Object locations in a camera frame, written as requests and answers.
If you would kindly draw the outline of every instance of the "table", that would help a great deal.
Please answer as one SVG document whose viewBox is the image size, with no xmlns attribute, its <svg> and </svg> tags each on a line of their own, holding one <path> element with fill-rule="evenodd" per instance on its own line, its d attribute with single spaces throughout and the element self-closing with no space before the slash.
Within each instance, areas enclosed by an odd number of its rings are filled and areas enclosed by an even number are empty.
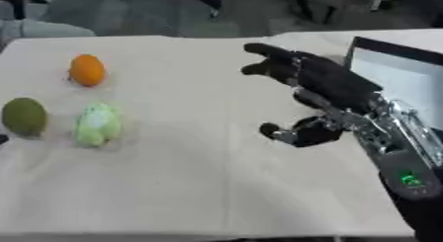
<svg viewBox="0 0 443 242">
<path fill-rule="evenodd" d="M 0 148 L 0 234 L 410 235 L 352 135 L 305 149 L 267 140 L 261 123 L 313 111 L 288 87 L 238 71 L 260 59 L 242 51 L 249 41 L 340 60 L 354 36 L 443 51 L 438 30 L 13 42 L 0 56 L 0 104 L 33 97 L 50 121 L 43 140 Z M 103 60 L 105 83 L 66 81 L 79 53 Z M 99 150 L 69 135 L 93 101 L 118 106 L 126 122 Z"/>
</svg>

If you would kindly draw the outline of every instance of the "floor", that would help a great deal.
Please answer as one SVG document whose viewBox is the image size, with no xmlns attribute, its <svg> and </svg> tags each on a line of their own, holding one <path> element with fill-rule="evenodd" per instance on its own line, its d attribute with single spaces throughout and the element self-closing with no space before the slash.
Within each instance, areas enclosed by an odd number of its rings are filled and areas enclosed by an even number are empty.
<svg viewBox="0 0 443 242">
<path fill-rule="evenodd" d="M 425 29 L 433 18 L 432 10 L 426 13 L 423 8 L 428 8 L 428 0 L 404 0 L 378 12 L 369 11 L 367 0 L 353 0 L 331 25 L 297 18 L 289 10 L 289 0 L 222 1 L 223 12 L 215 21 L 197 0 L 52 0 L 39 19 L 88 28 L 98 36 L 238 38 L 300 31 Z"/>
</svg>

